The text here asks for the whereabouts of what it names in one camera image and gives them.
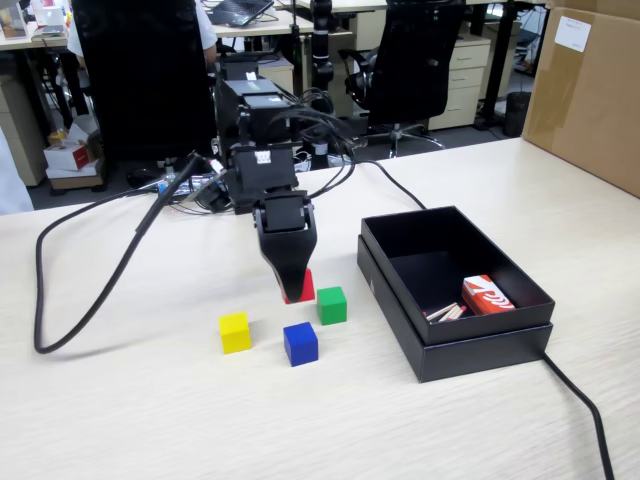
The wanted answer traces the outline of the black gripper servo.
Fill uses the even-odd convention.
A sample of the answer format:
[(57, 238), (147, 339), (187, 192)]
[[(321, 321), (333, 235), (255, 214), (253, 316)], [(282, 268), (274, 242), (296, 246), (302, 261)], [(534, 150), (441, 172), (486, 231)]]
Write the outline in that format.
[(317, 243), (313, 206), (299, 195), (267, 198), (254, 209), (261, 254), (284, 297), (303, 299), (309, 260)]

